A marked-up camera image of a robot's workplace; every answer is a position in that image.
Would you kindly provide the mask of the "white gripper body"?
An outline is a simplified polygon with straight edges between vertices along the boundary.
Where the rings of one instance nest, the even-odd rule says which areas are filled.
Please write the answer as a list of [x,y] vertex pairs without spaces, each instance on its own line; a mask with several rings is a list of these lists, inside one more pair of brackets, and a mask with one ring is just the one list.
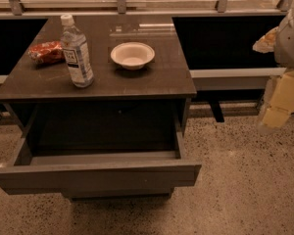
[[287,70],[278,80],[270,105],[288,114],[294,112],[294,70]]

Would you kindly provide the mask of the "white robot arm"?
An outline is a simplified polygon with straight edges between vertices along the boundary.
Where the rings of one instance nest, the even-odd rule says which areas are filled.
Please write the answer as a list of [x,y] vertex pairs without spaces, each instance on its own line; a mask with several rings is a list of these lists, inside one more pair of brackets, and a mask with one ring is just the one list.
[[282,127],[294,113],[294,7],[279,26],[271,29],[253,45],[259,53],[274,53],[275,61],[285,68],[267,82],[258,128],[269,132]]

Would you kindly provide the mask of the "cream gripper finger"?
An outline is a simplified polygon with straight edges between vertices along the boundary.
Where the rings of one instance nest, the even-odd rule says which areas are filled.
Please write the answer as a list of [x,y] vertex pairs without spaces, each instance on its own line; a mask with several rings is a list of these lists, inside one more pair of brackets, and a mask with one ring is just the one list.
[[262,124],[270,128],[280,128],[288,119],[290,114],[279,108],[267,108],[262,118]]
[[274,27],[257,40],[253,45],[253,50],[259,53],[269,53],[274,50],[275,38],[278,27]]

